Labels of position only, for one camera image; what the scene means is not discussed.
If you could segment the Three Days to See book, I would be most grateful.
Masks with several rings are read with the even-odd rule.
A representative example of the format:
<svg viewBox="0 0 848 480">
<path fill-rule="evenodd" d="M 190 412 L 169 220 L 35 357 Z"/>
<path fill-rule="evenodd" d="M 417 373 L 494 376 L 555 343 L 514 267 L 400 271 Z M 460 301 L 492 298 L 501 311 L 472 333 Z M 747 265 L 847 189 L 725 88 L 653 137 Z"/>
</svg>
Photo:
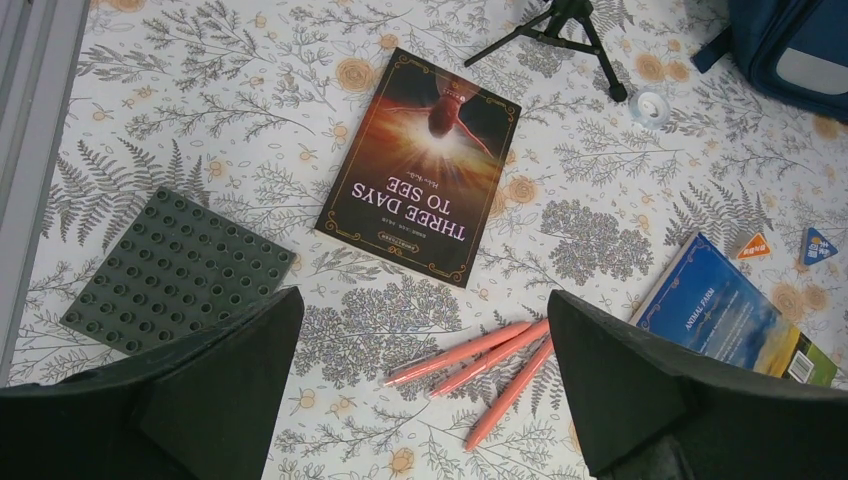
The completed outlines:
<svg viewBox="0 0 848 480">
<path fill-rule="evenodd" d="M 316 231 L 466 287 L 520 113 L 519 105 L 395 49 Z"/>
</svg>

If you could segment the navy blue backpack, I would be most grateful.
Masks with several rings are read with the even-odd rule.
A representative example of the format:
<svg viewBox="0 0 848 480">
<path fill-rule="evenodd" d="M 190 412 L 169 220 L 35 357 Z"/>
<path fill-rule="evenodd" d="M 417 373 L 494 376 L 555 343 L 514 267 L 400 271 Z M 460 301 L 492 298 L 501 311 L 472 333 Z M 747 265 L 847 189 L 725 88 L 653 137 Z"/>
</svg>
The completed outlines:
<svg viewBox="0 0 848 480">
<path fill-rule="evenodd" d="M 729 24 L 692 63 L 701 73 L 726 54 L 755 90 L 815 114 L 847 120 L 847 3 L 729 1 Z"/>
</svg>

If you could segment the blue Animal Farm book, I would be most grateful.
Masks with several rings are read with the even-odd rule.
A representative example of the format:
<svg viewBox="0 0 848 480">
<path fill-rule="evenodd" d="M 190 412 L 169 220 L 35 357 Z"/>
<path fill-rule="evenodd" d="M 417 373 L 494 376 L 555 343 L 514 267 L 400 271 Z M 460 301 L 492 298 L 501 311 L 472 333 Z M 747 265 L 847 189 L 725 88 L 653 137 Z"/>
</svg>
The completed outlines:
<svg viewBox="0 0 848 480">
<path fill-rule="evenodd" d="M 630 323 L 701 355 L 829 387 L 834 364 L 702 233 L 693 233 Z"/>
</svg>

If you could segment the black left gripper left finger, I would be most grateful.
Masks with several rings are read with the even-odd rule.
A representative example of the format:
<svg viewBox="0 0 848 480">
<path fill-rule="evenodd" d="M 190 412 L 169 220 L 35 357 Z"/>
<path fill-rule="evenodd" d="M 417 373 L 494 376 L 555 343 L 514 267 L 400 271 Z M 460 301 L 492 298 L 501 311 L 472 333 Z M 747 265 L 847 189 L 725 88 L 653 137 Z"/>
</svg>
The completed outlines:
<svg viewBox="0 0 848 480">
<path fill-rule="evenodd" d="M 304 317 L 289 287 L 212 326 L 1 392 L 5 479 L 257 479 Z"/>
</svg>

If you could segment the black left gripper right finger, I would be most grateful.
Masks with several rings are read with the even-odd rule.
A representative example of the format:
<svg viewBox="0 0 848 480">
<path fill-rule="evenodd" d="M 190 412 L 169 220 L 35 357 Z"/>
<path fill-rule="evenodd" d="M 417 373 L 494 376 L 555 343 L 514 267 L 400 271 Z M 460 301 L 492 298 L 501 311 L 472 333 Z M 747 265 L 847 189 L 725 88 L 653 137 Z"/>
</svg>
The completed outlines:
<svg viewBox="0 0 848 480">
<path fill-rule="evenodd" d="M 555 290 L 567 403 L 599 479 L 843 479 L 847 394 L 699 355 Z"/>
</svg>

